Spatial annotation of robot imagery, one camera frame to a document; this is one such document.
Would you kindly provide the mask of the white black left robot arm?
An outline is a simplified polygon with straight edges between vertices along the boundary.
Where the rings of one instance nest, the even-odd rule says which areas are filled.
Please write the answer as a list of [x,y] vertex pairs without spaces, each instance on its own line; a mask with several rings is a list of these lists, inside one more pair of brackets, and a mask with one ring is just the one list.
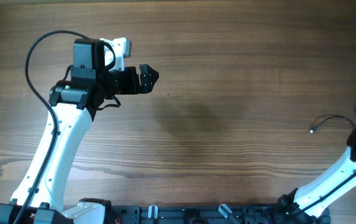
[[149,65],[125,67],[131,54],[126,38],[77,39],[73,63],[49,93],[47,126],[26,176],[8,203],[0,203],[0,223],[120,223],[108,200],[84,198],[64,209],[73,160],[95,115],[119,107],[118,95],[150,93],[159,75]]

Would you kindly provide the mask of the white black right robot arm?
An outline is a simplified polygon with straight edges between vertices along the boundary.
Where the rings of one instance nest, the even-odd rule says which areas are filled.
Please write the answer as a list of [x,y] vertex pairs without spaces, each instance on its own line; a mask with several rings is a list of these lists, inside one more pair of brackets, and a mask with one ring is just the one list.
[[341,157],[317,179],[280,198],[273,210],[275,223],[317,223],[327,207],[356,187],[356,128]]

